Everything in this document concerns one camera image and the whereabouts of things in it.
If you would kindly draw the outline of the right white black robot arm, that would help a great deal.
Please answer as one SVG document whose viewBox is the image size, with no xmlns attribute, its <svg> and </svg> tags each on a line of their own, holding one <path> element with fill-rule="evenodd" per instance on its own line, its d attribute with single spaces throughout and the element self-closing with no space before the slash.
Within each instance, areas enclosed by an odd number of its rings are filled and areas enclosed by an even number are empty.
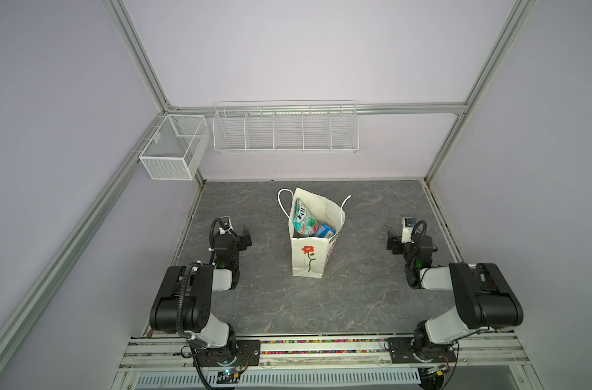
<svg viewBox="0 0 592 390">
<path fill-rule="evenodd" d="M 404 218 L 400 234 L 388 232 L 386 249 L 404 258 L 411 289 L 451 292 L 454 306 L 420 322 L 411 339 L 390 338 L 386 346 L 393 359 L 450 362 L 456 342 L 480 332 L 519 326 L 523 308 L 494 263 L 434 266 L 432 255 L 438 248 L 427 230 L 426 221 Z"/>
</svg>

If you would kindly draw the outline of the blue m&m's candy packet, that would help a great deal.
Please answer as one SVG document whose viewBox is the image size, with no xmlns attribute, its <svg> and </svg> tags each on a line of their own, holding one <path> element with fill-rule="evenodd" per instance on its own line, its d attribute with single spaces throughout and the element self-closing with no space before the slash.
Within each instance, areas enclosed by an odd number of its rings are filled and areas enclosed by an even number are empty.
<svg viewBox="0 0 592 390">
<path fill-rule="evenodd" d="M 314 237 L 315 238 L 331 238 L 336 234 L 336 231 L 324 223 L 318 223 L 316 225 L 317 229 L 315 231 Z"/>
</svg>

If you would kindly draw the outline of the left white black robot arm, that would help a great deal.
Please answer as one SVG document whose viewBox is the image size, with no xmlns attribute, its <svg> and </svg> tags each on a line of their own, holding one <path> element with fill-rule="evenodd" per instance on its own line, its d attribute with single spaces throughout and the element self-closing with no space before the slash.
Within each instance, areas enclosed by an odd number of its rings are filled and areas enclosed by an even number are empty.
<svg viewBox="0 0 592 390">
<path fill-rule="evenodd" d="M 241 277 L 240 252 L 252 246 L 248 227 L 241 234 L 228 216 L 211 223 L 207 262 L 167 268 L 149 316 L 154 331 L 175 334 L 200 364 L 232 365 L 241 352 L 232 325 L 211 313 L 212 294 L 234 290 Z"/>
</svg>

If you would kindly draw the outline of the white flower paper bag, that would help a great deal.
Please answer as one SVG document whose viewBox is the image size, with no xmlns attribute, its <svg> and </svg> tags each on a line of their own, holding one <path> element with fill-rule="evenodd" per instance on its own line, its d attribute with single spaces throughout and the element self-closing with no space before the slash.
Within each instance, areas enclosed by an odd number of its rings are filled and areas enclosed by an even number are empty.
<svg viewBox="0 0 592 390">
<path fill-rule="evenodd" d="M 309 207 L 313 216 L 333 228 L 336 234 L 331 238 L 296 238 L 294 236 L 294 203 L 301 198 Z M 282 188 L 278 191 L 277 201 L 288 220 L 289 240 L 291 245 L 292 276 L 320 279 L 323 277 L 328 260 L 336 245 L 341 229 L 346 223 L 344 206 L 350 200 L 346 197 L 341 204 L 308 192 L 302 188 L 291 190 Z"/>
</svg>

